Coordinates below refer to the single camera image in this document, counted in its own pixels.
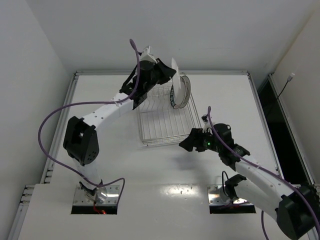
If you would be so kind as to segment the white black ringed plate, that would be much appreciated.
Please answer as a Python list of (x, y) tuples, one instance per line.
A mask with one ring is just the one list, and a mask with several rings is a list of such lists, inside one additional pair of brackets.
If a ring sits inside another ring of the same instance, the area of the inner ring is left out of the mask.
[(184, 85), (184, 98), (183, 98), (183, 102), (179, 108), (183, 109), (188, 104), (190, 96), (191, 96), (191, 82), (190, 82), (190, 79), (186, 75), (183, 75), (180, 78), (180, 81)]

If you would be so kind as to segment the blue rimmed plate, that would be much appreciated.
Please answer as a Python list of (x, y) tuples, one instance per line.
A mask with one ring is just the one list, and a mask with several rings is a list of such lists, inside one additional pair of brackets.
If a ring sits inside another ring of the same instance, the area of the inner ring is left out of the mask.
[(180, 84), (180, 89), (175, 91), (174, 86), (171, 86), (169, 100), (173, 109), (183, 109), (187, 105), (187, 87), (184, 82)]

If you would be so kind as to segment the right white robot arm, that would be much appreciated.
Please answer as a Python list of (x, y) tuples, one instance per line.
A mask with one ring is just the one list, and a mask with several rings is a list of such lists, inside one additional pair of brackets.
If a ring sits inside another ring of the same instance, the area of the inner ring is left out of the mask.
[(192, 128), (179, 146), (188, 152), (216, 152), (236, 172), (219, 189), (221, 204), (247, 200), (273, 218), (291, 240), (298, 240), (320, 226), (320, 201), (315, 189), (309, 185), (288, 186), (257, 163), (248, 163), (250, 152), (234, 142), (229, 125), (217, 123), (213, 127)]

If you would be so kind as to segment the orange sunburst plate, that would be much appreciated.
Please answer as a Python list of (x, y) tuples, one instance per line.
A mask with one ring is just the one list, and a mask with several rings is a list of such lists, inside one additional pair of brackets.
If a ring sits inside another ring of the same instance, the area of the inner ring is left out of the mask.
[(171, 68), (173, 70), (175, 70), (175, 74), (172, 77), (173, 90), (175, 92), (178, 92), (181, 89), (180, 69), (179, 69), (179, 66), (174, 58), (171, 59)]

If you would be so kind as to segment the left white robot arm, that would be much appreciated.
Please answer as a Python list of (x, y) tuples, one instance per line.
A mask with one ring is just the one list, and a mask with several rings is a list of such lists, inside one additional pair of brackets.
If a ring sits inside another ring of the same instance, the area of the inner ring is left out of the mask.
[(107, 195), (95, 164), (100, 151), (98, 132), (136, 109), (146, 100), (148, 92), (154, 86), (167, 83), (177, 72), (176, 65), (169, 67), (159, 58), (140, 60), (119, 92), (108, 103), (81, 118), (73, 116), (68, 120), (63, 148), (80, 172), (80, 188), (89, 197), (103, 202)]

